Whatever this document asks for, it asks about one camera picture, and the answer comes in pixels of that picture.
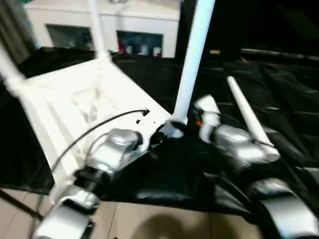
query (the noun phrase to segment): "white pole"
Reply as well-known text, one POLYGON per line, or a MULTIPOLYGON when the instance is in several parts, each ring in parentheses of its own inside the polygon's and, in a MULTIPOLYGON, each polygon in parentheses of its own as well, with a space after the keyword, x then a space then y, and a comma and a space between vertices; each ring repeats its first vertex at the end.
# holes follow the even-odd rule
POLYGON ((7 90, 13 95, 18 96, 18 88, 25 79, 24 75, 18 71, 16 65, 11 61, 9 55, 0 43, 0 73, 4 77, 7 90))
POLYGON ((97 0, 88 0, 89 1, 89 7, 90 7, 90 15, 91 15, 91 21, 92 21, 92 37, 93 37, 93 43, 95 46, 97 58, 105 58, 108 57, 109 59, 110 54, 106 49, 105 46, 105 39, 103 35, 103 28, 102 28, 102 22, 101 17, 99 13, 99 6, 97 3, 97 0))
MULTIPOLYGON (((266 135, 263 127, 260 125, 259 120, 257 119, 254 111, 251 109, 246 97, 244 96, 243 92, 238 86, 235 78, 229 76, 227 77, 227 82, 236 100, 238 108, 240 109, 240 112, 247 124, 249 131, 257 140, 264 142, 266 144, 273 145, 269 141, 268 136, 266 135)), ((279 152, 275 148, 266 145, 262 145, 262 147, 266 151, 267 159, 271 162, 276 161, 280 157, 279 152)))
POLYGON ((187 120, 187 111, 193 93, 200 59, 213 14, 215 0, 197 0, 192 23, 183 73, 179 85, 173 119, 180 122, 187 120))

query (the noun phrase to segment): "black plastic sheet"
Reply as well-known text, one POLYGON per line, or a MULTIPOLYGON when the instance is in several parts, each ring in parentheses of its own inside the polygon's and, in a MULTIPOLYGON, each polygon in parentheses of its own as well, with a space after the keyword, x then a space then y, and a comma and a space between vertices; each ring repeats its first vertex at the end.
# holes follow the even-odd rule
MULTIPOLYGON (((21 64, 20 69, 31 77, 92 58, 92 52, 42 48, 21 64)), ((182 62, 127 55, 115 55, 113 61, 168 112, 173 112, 182 62)), ((202 63, 192 101, 211 94, 223 114, 244 123, 227 86, 226 77, 229 75, 238 81, 282 156, 278 166, 266 174, 280 175, 315 212, 319 212, 319 149, 316 147, 319 142, 319 71, 257 63, 202 63)), ((8 125, 14 127, 9 120, 6 127, 8 125)), ((20 137, 21 141, 27 139, 27 135, 20 137)), ((105 200, 250 216, 238 200, 216 185, 215 176, 223 173, 223 159, 210 146, 190 137, 170 139, 157 147, 155 154, 157 158, 147 154, 118 175, 111 190, 106 192, 105 200)), ((34 161, 31 165, 25 158, 15 157, 14 160, 30 163, 21 170, 34 168, 34 161)), ((40 161, 36 164, 42 165, 45 158, 40 161)), ((15 177, 25 175, 8 169, 15 177)), ((2 170, 2 173, 9 173, 5 165, 2 170)), ((43 181, 43 177, 50 176, 48 167, 41 175, 37 184, 43 181)), ((14 187, 16 180, 9 180, 5 185, 10 183, 14 187)))

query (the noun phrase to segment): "curtain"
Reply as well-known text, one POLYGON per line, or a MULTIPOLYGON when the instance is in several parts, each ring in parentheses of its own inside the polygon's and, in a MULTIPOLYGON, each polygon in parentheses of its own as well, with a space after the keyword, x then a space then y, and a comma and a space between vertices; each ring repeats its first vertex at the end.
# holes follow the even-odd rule
POLYGON ((0 42, 16 64, 36 50, 20 0, 0 0, 0 42))

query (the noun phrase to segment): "tile floor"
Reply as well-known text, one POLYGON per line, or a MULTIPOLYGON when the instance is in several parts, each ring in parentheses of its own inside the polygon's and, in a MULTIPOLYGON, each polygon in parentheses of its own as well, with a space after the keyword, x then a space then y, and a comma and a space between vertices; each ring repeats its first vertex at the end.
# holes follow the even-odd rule
MULTIPOLYGON (((5 190, 30 207, 35 194, 5 190)), ((45 202, 41 213, 50 204, 45 202)), ((241 217, 128 203, 102 203, 92 239, 261 239, 241 217)), ((0 199, 0 239, 25 239, 31 217, 0 199)))

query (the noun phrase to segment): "black wire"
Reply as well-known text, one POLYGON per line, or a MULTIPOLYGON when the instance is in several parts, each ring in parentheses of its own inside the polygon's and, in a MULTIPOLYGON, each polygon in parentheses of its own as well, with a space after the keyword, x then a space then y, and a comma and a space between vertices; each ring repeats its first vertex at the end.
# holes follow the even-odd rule
MULTIPOLYGON (((90 132, 92 132, 93 130, 95 130, 96 128, 112 121, 112 120, 115 120, 119 117, 122 117, 122 116, 125 116, 125 115, 129 115, 129 114, 132 114, 132 113, 138 113, 138 112, 143 112, 144 114, 147 114, 149 112, 149 110, 135 110, 135 111, 128 111, 128 112, 125 112, 125 113, 122 113, 122 114, 119 114, 119 115, 116 115, 116 116, 113 116, 109 119, 106 119, 100 123, 98 123, 97 125, 93 126, 92 128, 90 128, 89 130, 87 130, 85 133, 83 133, 81 136, 79 136, 74 142, 72 142, 62 153, 61 155, 58 157, 58 159, 56 160, 56 162, 54 163, 54 165, 52 166, 52 174, 54 173, 54 171, 56 170, 57 166, 59 165, 60 161, 62 160, 62 158, 66 155, 66 153, 72 148, 74 147, 77 142, 79 142, 82 138, 84 138, 85 136, 87 136, 90 132)), ((49 178, 47 178, 45 181, 44 181, 44 184, 43 184, 43 187, 46 188, 48 186, 48 183, 50 182, 49 178)), ((36 203, 36 207, 35 207, 35 211, 37 213, 39 213, 39 210, 41 208, 41 205, 42 205, 42 202, 43 202, 43 198, 44 198, 44 195, 43 194, 40 194, 39 197, 38 197, 38 200, 37 200, 37 203, 36 203)), ((34 233, 34 229, 35 229, 35 221, 36 219, 33 218, 32 220, 32 224, 31 224, 31 227, 30 227, 30 233, 29 233, 29 238, 31 239, 32 238, 32 235, 34 233)))
POLYGON ((101 138, 103 138, 104 136, 106 136, 106 135, 108 135, 108 134, 109 134, 109 133, 104 133, 104 134, 100 135, 99 137, 97 137, 97 138, 92 142, 92 144, 90 145, 90 147, 89 147, 89 149, 88 149, 88 151, 87 151, 87 153, 86 153, 85 164, 86 164, 87 161, 88 161, 88 157, 90 156, 91 151, 92 151, 92 148, 93 148, 93 146, 95 145, 95 143, 98 142, 101 138))

